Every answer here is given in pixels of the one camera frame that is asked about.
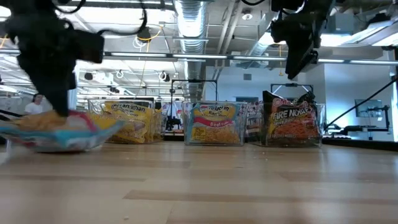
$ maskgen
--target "instant noodle package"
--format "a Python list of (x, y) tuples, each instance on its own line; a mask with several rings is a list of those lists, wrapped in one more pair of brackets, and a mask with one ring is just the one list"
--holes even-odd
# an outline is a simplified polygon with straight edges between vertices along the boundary
[(263, 92), (261, 145), (269, 147), (320, 147), (325, 105), (309, 91), (294, 101)]
[(185, 144), (243, 145), (247, 104), (183, 102)]
[(117, 119), (126, 124), (108, 139), (113, 143), (150, 143), (164, 136), (164, 115), (146, 100), (88, 100), (90, 118), (99, 125)]
[(0, 135), (36, 152), (76, 152), (99, 146), (124, 125), (114, 119), (99, 127), (85, 113), (69, 114), (65, 119), (49, 111), (3, 122)]

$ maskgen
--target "computer screen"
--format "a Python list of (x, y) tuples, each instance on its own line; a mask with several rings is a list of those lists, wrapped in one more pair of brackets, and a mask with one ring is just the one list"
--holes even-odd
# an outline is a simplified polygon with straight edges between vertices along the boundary
[[(355, 105), (362, 103), (364, 100), (355, 100)], [(358, 118), (381, 118), (382, 111), (369, 111), (373, 108), (382, 108), (381, 100), (369, 100), (356, 108), (356, 116)]]

